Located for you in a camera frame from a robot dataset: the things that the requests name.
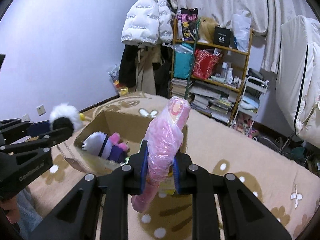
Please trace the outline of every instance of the white plastic bag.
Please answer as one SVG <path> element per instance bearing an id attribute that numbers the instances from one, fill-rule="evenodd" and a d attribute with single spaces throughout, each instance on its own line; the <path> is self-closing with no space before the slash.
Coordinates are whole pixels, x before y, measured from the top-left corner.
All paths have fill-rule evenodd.
<path id="1" fill-rule="evenodd" d="M 178 21 L 178 35 L 177 39 L 182 40 L 183 34 L 182 34 L 182 25 L 181 25 L 181 9 L 177 12 L 177 21 Z"/>
<path id="2" fill-rule="evenodd" d="M 235 13 L 232 15 L 233 35 L 239 51 L 248 52 L 251 21 L 250 17 L 245 17 L 244 15 Z"/>

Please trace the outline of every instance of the teal bag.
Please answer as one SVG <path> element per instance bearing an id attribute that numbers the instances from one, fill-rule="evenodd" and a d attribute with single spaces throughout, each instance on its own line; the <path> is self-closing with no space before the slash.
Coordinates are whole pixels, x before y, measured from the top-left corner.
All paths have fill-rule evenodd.
<path id="1" fill-rule="evenodd" d="M 183 43 L 182 46 L 193 50 L 193 47 L 190 45 Z M 192 54 L 189 53 L 179 53 L 179 52 L 174 52 L 174 71 L 173 71 L 173 76 L 175 78 L 180 78 L 180 79 L 187 79 L 189 76 L 189 71 L 191 67 L 191 59 L 192 59 Z"/>

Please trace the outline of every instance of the stuffed toy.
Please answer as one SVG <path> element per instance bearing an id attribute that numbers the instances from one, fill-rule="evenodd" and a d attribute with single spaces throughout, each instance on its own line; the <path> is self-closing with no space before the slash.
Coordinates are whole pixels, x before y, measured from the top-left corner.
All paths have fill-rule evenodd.
<path id="1" fill-rule="evenodd" d="M 118 133 L 108 136 L 103 132 L 95 132 L 84 141 L 82 149 L 106 160 L 125 163 L 129 147 L 119 142 Z"/>
<path id="2" fill-rule="evenodd" d="M 79 111 L 74 106 L 61 104 L 59 106 L 55 106 L 50 113 L 50 130 L 68 127 L 73 134 L 83 127 L 84 120 L 85 116 L 83 114 L 79 114 Z"/>

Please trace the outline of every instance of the white wall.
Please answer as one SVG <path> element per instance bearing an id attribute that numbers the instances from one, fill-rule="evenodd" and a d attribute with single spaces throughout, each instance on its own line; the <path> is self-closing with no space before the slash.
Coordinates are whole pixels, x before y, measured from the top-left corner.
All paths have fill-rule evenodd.
<path id="1" fill-rule="evenodd" d="M 293 131 L 276 102 L 277 75 L 260 69 L 265 45 L 266 40 L 264 37 L 253 37 L 248 64 L 248 69 L 253 68 L 261 72 L 265 79 L 269 80 L 268 92 L 263 99 L 256 121 L 283 135 L 289 136 Z"/>
<path id="2" fill-rule="evenodd" d="M 0 120 L 47 120 L 116 95 L 107 71 L 121 61 L 126 14 L 136 0 L 14 0 L 0 22 Z M 47 113 L 38 117 L 36 107 Z"/>

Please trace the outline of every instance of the black box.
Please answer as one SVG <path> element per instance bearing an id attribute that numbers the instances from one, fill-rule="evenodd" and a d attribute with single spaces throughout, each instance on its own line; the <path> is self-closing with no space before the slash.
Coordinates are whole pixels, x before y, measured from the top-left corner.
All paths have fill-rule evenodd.
<path id="1" fill-rule="evenodd" d="M 213 44 L 229 47 L 231 31 L 226 28 L 215 27 Z"/>

